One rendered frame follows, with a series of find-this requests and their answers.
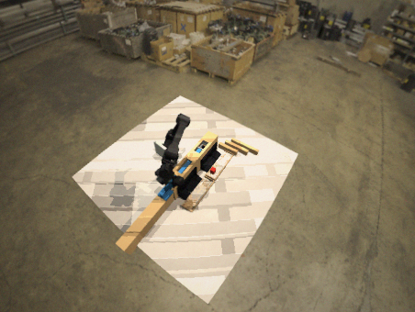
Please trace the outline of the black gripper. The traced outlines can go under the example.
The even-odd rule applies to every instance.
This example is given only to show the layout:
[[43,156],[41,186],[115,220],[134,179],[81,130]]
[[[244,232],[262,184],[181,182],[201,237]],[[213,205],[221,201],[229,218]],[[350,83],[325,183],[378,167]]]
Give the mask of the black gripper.
[[[181,176],[178,176],[178,175],[174,176],[173,168],[174,167],[172,166],[171,172],[170,172],[170,177],[171,177],[171,180],[173,180],[171,182],[171,184],[173,184],[173,188],[175,188],[176,186],[179,186],[184,181],[184,178],[181,177]],[[160,168],[157,171],[154,172],[154,175],[159,176],[158,175],[159,171],[160,171]]]

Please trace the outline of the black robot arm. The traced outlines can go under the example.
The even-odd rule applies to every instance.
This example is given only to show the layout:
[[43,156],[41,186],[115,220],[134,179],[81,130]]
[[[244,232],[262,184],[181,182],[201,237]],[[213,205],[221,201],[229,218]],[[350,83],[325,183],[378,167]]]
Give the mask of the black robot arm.
[[[179,157],[178,145],[183,136],[184,130],[188,127],[190,121],[190,117],[180,113],[176,119],[176,126],[168,130],[165,136],[166,139],[162,145],[167,149],[163,154],[162,165],[158,174],[159,176],[156,177],[157,182],[160,184],[167,184],[171,180],[171,168],[176,164]],[[171,160],[174,160],[174,162],[171,162]]]

